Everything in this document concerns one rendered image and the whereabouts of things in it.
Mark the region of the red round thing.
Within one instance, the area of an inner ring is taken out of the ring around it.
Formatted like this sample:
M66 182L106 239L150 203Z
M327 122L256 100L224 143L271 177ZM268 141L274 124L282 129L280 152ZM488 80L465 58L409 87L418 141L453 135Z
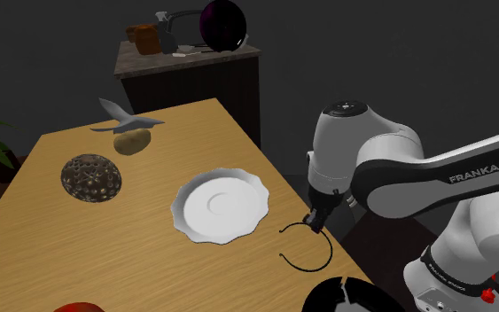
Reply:
M105 312L100 306L89 302L73 302L56 308L53 312Z

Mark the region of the dark perforated dome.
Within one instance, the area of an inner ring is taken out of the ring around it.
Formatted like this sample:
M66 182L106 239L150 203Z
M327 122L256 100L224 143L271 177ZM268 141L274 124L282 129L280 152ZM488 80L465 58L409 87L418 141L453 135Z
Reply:
M113 199L122 187L120 170L97 154L81 154L69 160L61 170L60 182L69 195L89 203Z

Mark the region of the dark cabinet with stone top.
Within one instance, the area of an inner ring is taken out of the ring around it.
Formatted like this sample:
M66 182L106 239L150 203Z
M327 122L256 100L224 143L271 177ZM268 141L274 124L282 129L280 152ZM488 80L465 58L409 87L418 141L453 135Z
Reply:
M205 99L217 99L237 124L261 145L261 106L259 57L261 50L240 41L235 51L216 52L202 42L182 44L173 33L174 23L200 10L174 13L156 12L156 23L142 24L147 50L136 47L136 25L125 29L126 42L120 44L114 76L121 81L136 114Z

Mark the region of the wooden table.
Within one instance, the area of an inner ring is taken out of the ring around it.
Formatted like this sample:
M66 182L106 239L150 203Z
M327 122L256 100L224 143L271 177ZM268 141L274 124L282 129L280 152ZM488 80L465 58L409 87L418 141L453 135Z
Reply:
M164 124L127 157L107 120L45 134L0 199L0 312L53 312L85 301L105 312L301 312L329 277L363 272L329 234L301 225L306 204L215 99L152 112ZM120 170L105 202L69 195L62 168L97 154ZM181 186L214 168L242 168L269 190L256 230L195 244L170 211Z

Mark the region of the brown potato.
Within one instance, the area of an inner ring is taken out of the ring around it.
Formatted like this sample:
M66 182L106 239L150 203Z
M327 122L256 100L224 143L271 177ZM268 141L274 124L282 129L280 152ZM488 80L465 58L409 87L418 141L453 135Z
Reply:
M141 152L151 139L151 132L148 129L129 130L114 139L113 147L117 153L130 156Z

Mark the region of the white scalloped plate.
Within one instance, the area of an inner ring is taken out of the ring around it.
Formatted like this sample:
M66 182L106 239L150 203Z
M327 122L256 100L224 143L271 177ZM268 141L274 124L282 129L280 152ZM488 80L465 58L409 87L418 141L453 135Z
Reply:
M255 231L269 213L269 190L242 168L215 168L179 188L173 224L193 243L226 245Z

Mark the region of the grey bird figure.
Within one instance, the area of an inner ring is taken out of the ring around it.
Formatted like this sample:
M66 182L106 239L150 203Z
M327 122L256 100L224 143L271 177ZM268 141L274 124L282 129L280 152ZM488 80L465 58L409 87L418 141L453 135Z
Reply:
M103 99L101 97L98 100L102 107L108 112L108 114L114 120L117 120L119 124L111 128L91 128L92 131L112 131L114 134L121 134L135 129L151 129L155 125L164 124L164 121L131 115L123 110L119 105L110 100Z

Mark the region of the black round thing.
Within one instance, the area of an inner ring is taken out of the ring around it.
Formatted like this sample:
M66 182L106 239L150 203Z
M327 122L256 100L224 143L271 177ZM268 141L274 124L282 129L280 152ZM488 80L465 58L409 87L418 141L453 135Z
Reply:
M308 294L301 312L406 312L388 293L356 277L332 277Z

